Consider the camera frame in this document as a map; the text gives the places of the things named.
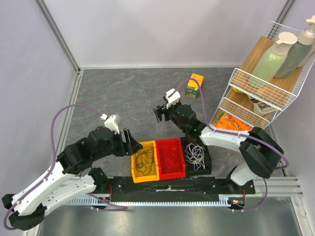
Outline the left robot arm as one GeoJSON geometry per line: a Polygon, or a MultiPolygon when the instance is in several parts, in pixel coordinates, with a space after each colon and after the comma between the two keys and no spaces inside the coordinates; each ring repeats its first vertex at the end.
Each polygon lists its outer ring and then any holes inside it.
{"type": "Polygon", "coordinates": [[[77,196],[104,193],[108,188],[108,177],[102,168],[93,168],[92,164],[109,155],[131,156],[142,149],[128,129],[121,134],[102,126],[96,128],[86,138],[68,145],[28,188],[18,194],[3,196],[3,206],[8,210],[4,227],[27,231],[77,196]]]}

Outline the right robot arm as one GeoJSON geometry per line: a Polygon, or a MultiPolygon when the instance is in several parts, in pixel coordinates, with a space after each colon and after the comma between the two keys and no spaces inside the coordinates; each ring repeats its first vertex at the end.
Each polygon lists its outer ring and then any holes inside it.
{"type": "Polygon", "coordinates": [[[157,121],[172,121],[187,140],[200,146],[217,146],[241,153],[245,163],[230,172],[225,187],[230,193],[238,193],[248,181],[261,177],[270,178],[277,168],[283,149],[260,127],[251,131],[216,129],[197,119],[190,105],[166,104],[153,108],[157,121]]]}

